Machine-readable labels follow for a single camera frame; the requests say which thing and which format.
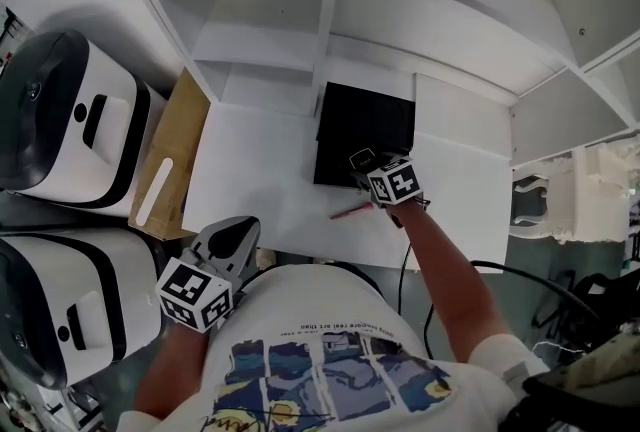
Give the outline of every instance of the black cable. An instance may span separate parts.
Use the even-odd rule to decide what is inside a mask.
[[[600,322],[601,319],[598,314],[591,309],[587,304],[585,304],[581,299],[576,297],[573,293],[571,293],[566,288],[563,288],[558,283],[550,281],[549,279],[544,279],[543,277],[538,277],[534,274],[530,274],[524,270],[520,270],[517,268],[506,267],[504,265],[500,265],[499,263],[493,263],[491,261],[472,261],[471,264],[474,267],[485,267],[485,268],[495,268],[498,270],[503,270],[505,272],[509,272],[511,274],[516,274],[518,276],[524,277],[525,279],[530,279],[531,281],[536,281],[543,286],[546,286],[549,290],[555,292],[557,295],[562,297],[565,300],[571,302],[576,308],[580,309],[585,315],[590,315],[596,322]],[[429,330],[429,324],[431,323],[431,319],[433,318],[433,304],[431,304],[431,308],[429,309],[429,314],[427,315],[427,319],[424,323],[424,329],[422,331],[424,347],[427,351],[427,355],[429,359],[433,359],[433,353],[431,351],[431,347],[429,346],[429,340],[427,338],[427,332]]]
[[[409,260],[409,253],[411,252],[411,244],[407,247],[407,254],[404,255],[404,261],[402,262],[402,268],[400,269],[400,281],[398,282],[398,314],[402,316],[402,283],[404,282],[404,273],[407,268],[407,261]]]

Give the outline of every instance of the white shelving unit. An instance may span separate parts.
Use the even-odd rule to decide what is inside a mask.
[[[314,117],[338,81],[415,99],[418,133],[513,166],[640,122],[640,0],[147,2],[238,107]]]
[[[313,114],[318,94],[314,69],[328,35],[321,31],[322,9],[332,8],[333,1],[154,1],[212,99]]]

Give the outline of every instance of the white t-shirt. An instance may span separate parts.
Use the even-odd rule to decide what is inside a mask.
[[[427,361],[409,325],[338,267],[279,267],[246,293],[200,393],[163,422],[125,412],[118,432],[496,430],[517,401],[503,375],[546,370],[511,335],[483,341],[469,364]]]

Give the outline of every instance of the wooden board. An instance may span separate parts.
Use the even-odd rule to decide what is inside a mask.
[[[317,119],[212,107],[184,227],[200,231],[233,215],[255,215],[262,225],[262,247],[399,268],[406,235],[384,212],[329,220],[367,197],[312,183],[317,128]],[[430,212],[463,253],[504,263],[511,206],[508,161],[421,135],[413,156],[425,193],[433,199]],[[414,259],[409,268],[417,268]]]
[[[192,234],[182,229],[182,204],[189,189],[193,163],[208,110],[209,100],[189,72],[183,70],[142,166],[129,214],[131,227],[160,240]],[[164,181],[156,182],[165,160],[168,160],[170,169],[165,172]]]

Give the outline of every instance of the floor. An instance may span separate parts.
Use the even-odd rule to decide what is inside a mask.
[[[515,195],[512,214],[532,214],[544,212],[536,196]],[[517,267],[542,277],[554,278],[563,270],[577,271],[577,280],[587,274],[601,272],[608,277],[620,273],[624,258],[624,245],[615,243],[558,244],[547,238],[541,240],[521,240],[511,237],[507,248],[507,265]],[[301,263],[308,260],[290,254],[279,255],[279,263]],[[360,266],[367,275],[379,285],[385,299],[392,307],[397,304],[399,270]],[[495,296],[499,308],[509,322],[513,332],[527,345],[533,347],[543,338],[544,333],[531,326],[531,319],[544,303],[549,310],[554,308],[554,297],[540,285],[510,274],[486,274],[484,280]],[[408,272],[405,275],[403,289],[403,317],[422,337],[424,320],[429,310],[430,300],[420,273]],[[106,425],[115,430],[120,414],[132,408],[133,395],[140,378],[146,372],[157,352],[161,339],[138,351],[118,365],[110,367],[92,378],[95,390],[103,404]],[[442,326],[434,318],[429,330],[429,342],[436,358],[452,360]],[[536,353],[549,364],[554,362],[557,352],[553,347],[542,345]],[[28,389],[25,382],[19,384]]]

